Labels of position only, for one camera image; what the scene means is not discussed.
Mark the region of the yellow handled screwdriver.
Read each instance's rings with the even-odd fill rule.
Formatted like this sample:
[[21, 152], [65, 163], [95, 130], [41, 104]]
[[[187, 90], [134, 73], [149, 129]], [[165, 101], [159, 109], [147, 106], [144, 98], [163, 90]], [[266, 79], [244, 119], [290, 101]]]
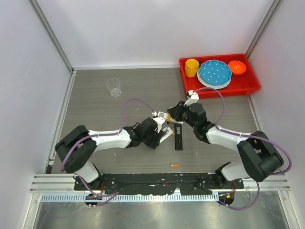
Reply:
[[167, 124], [169, 124], [170, 121], [171, 121], [171, 116], [170, 116], [170, 114], [168, 114], [168, 115], [167, 115]]

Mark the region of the white remote with batteries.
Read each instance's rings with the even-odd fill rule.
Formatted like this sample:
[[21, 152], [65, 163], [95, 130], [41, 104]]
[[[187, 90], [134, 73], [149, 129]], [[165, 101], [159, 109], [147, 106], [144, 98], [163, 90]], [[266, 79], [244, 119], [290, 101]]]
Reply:
[[[167, 115], [168, 115], [168, 113], [161, 112], [161, 111], [158, 112], [158, 116], [161, 117], [161, 118], [163, 118], [163, 119], [166, 120], [166, 121], [167, 121]], [[171, 118], [170, 123], [181, 124], [181, 125], [183, 124], [183, 122], [181, 122], [181, 121], [176, 121], [176, 120], [174, 120], [174, 119], [172, 119], [172, 118]]]

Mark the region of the black remote control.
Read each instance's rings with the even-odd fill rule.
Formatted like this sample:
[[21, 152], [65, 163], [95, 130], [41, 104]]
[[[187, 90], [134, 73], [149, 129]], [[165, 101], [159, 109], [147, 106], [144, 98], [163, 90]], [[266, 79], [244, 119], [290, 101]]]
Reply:
[[182, 136], [182, 125], [174, 124], [174, 139], [175, 139], [175, 150], [183, 150], [183, 136]]

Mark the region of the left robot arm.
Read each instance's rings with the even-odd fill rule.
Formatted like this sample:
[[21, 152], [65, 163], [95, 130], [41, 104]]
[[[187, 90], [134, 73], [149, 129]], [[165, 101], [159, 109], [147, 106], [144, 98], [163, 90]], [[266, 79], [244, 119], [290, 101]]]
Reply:
[[149, 117], [140, 124], [105, 132], [89, 131], [80, 125], [55, 146], [62, 163], [61, 171], [77, 174], [90, 190], [97, 190], [102, 179], [98, 169], [89, 162], [92, 154], [105, 149], [138, 147], [140, 144], [155, 149], [164, 134], [164, 122], [161, 117]]

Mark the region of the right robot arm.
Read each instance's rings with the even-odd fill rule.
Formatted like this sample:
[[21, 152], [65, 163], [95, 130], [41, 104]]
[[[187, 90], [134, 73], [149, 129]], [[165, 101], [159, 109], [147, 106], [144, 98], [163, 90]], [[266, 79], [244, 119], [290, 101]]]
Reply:
[[220, 188], [227, 188], [240, 178], [262, 182], [284, 164], [282, 156], [262, 131], [248, 134], [216, 126], [208, 121], [199, 103], [185, 105], [180, 101], [167, 112], [173, 120], [188, 124], [198, 140], [239, 153], [240, 163], [228, 162], [216, 170], [215, 182]]

